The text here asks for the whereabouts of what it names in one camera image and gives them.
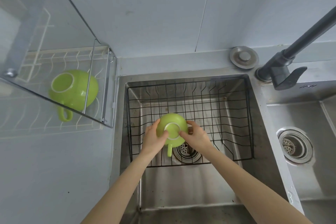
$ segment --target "black faucet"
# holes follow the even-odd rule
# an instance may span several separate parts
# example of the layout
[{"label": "black faucet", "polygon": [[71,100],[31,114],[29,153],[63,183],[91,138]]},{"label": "black faucet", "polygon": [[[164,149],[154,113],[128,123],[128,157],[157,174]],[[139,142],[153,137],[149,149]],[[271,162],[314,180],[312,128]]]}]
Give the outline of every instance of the black faucet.
[{"label": "black faucet", "polygon": [[275,90],[287,90],[295,86],[307,67],[299,67],[289,73],[288,66],[295,56],[309,44],[323,35],[336,24],[336,6],[322,19],[315,23],[307,32],[297,39],[290,47],[275,54],[265,65],[259,67],[255,76],[262,82],[273,82]]}]

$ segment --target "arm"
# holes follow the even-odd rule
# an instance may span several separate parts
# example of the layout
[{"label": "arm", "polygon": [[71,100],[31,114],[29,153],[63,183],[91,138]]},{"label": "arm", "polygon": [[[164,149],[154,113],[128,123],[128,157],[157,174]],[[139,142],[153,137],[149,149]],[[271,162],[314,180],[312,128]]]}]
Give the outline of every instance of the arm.
[{"label": "arm", "polygon": [[180,136],[213,164],[257,223],[311,224],[295,207],[213,147],[207,133],[194,121],[187,123],[192,125],[193,134],[180,132]]},{"label": "arm", "polygon": [[156,136],[156,127],[159,122],[160,119],[146,128],[141,153],[92,208],[81,222],[82,224],[118,224],[120,222],[142,174],[154,156],[162,149],[168,137],[167,131],[160,138]]}]

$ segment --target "forearm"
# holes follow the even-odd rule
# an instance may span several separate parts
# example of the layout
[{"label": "forearm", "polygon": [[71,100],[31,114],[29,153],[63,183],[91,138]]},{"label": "forearm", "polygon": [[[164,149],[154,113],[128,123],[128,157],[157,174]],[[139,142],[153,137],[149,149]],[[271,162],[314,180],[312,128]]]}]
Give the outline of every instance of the forearm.
[{"label": "forearm", "polygon": [[233,189],[257,223],[311,223],[281,196],[216,148],[207,148],[203,155]]},{"label": "forearm", "polygon": [[152,158],[148,154],[139,154],[85,217],[82,224],[118,224]]}]

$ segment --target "sink basin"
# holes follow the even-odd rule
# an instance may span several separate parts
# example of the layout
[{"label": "sink basin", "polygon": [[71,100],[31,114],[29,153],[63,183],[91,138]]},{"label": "sink basin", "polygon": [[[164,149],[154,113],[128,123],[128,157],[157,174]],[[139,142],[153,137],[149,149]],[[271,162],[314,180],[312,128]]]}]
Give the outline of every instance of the sink basin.
[{"label": "sink basin", "polygon": [[[194,77],[184,78],[187,74]],[[137,157],[146,126],[162,114],[177,112],[195,120],[214,147],[288,200],[249,77],[197,74],[121,77],[117,117],[122,121],[117,119],[115,125],[115,145],[121,145],[120,173]],[[193,149],[184,147],[180,153],[192,155]],[[122,223],[254,223],[203,156],[193,155],[198,156],[194,161],[181,161],[179,156],[175,152],[168,158],[165,148],[158,153],[146,168]]]},{"label": "sink basin", "polygon": [[261,88],[305,215],[336,223],[336,81]]}]

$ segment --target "cup handle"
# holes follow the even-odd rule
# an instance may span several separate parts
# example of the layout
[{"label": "cup handle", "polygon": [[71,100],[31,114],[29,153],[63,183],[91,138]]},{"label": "cup handle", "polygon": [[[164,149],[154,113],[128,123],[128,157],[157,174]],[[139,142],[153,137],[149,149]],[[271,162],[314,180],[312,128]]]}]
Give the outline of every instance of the cup handle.
[{"label": "cup handle", "polygon": [[173,145],[172,144],[168,144],[168,151],[167,151],[167,156],[171,157],[171,152],[173,150]]},{"label": "cup handle", "polygon": [[58,114],[58,118],[61,120],[61,121],[64,121],[64,122],[67,122],[67,121],[70,121],[72,120],[72,117],[73,117],[73,112],[64,108],[64,107],[61,107],[61,106],[58,106],[57,107],[57,114]]}]

